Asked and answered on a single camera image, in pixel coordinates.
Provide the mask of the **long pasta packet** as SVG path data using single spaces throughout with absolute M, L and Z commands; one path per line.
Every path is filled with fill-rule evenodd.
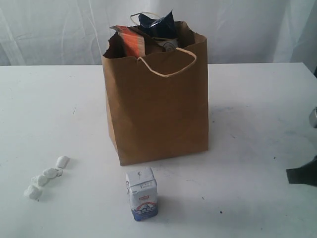
M 138 19 L 140 30 L 148 34 L 166 51 L 175 50 L 179 47 L 178 33 L 172 11 L 159 19 L 153 19 L 140 13 Z

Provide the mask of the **small white blue milk carton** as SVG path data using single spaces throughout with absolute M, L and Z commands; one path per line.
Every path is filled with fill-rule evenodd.
M 135 221 L 142 221 L 158 214 L 157 181 L 151 168 L 128 172 L 126 186 Z

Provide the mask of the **white marshmallow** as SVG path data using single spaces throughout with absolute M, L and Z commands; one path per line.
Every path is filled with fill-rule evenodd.
M 62 169 L 48 168 L 43 171 L 43 175 L 48 179 L 59 177 L 63 174 Z
M 32 200 L 38 200 L 41 194 L 42 194 L 42 191 L 34 185 L 29 185 L 28 188 L 23 193 L 25 197 Z
M 31 178 L 31 182 L 36 187 L 43 187 L 49 182 L 49 179 L 45 175 L 37 175 Z
M 70 160 L 70 158 L 67 156 L 58 157 L 58 159 L 56 161 L 56 167 L 58 169 L 64 169 L 67 166 L 69 160 Z

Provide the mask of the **brown pouch orange label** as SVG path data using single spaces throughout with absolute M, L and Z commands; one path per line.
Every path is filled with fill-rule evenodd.
M 138 27 L 132 26 L 111 26 L 121 37 L 125 54 L 128 57 L 144 57 L 152 53 L 162 53 L 163 47 L 160 46 L 152 37 L 141 31 Z

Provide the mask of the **white marshmallow top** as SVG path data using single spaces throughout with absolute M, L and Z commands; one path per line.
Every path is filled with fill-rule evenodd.
M 58 159 L 56 161 L 56 167 L 58 169 L 64 169 L 67 166 L 69 160 L 70 160 L 70 158 L 67 156 L 58 157 Z

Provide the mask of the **white marshmallow bottom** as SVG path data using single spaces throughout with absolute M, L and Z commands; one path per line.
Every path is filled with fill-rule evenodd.
M 38 200 L 41 194 L 42 194 L 42 191 L 34 185 L 29 185 L 28 188 L 23 193 L 25 197 L 32 200 Z

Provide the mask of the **white backdrop curtain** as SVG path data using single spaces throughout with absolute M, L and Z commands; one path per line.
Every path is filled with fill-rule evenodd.
M 314 0 L 3 0 L 1 65 L 100 64 L 113 25 L 152 12 L 208 40 L 210 63 L 317 65 Z

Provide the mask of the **brown paper bag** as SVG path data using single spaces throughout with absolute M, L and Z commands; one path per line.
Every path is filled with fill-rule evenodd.
M 178 50 L 129 57 L 115 33 L 102 56 L 108 132 L 123 166 L 208 150 L 207 39 L 175 26 Z

